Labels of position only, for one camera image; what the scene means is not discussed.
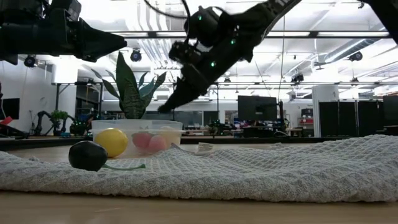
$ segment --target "pink egg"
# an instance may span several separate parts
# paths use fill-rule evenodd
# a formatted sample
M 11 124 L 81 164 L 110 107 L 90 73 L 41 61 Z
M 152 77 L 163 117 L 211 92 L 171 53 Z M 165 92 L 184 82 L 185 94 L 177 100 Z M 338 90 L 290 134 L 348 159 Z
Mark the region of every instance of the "pink egg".
M 132 143 L 136 147 L 147 148 L 152 135 L 149 133 L 136 133 L 132 135 Z
M 153 136 L 150 141 L 149 145 L 146 148 L 147 152 L 159 152 L 167 149 L 166 139 L 163 136 L 156 135 Z

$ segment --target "textured fabric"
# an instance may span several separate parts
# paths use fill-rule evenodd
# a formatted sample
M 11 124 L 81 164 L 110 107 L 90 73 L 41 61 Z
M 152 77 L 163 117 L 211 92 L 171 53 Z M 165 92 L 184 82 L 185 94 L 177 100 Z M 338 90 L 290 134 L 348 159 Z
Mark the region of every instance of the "textured fabric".
M 0 189 L 134 197 L 250 198 L 271 202 L 396 201 L 398 138 L 369 136 L 309 146 L 219 150 L 173 148 L 145 159 L 108 161 L 134 171 L 88 172 L 68 163 L 0 152 Z

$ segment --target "black ball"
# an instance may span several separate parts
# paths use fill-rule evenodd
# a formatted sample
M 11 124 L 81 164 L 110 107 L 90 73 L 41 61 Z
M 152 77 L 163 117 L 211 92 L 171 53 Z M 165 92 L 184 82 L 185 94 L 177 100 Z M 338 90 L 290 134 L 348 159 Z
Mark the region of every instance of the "black ball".
M 99 171 L 108 160 L 104 147 L 92 141 L 81 141 L 69 149 L 69 163 L 73 168 Z

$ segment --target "black monitor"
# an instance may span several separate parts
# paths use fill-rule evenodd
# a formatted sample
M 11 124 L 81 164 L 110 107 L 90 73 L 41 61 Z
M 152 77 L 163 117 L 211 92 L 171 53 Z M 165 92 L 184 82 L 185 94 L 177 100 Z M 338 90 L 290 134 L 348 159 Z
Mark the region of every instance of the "black monitor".
M 238 96 L 238 118 L 241 121 L 276 121 L 277 100 L 275 97 Z
M 398 125 L 398 96 L 383 96 L 385 125 Z
M 8 116 L 12 119 L 19 119 L 19 98 L 0 100 L 0 120 Z

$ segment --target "wooden table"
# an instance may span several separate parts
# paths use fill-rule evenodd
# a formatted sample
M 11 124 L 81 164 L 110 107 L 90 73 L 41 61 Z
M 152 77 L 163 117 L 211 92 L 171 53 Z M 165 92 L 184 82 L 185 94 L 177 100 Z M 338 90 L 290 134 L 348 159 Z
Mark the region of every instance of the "wooden table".
M 67 161 L 68 147 L 28 149 L 11 153 L 20 157 L 35 156 L 45 161 L 58 162 Z M 395 224 L 398 223 L 398 204 L 266 203 L 246 200 L 172 200 L 0 192 L 0 223 Z

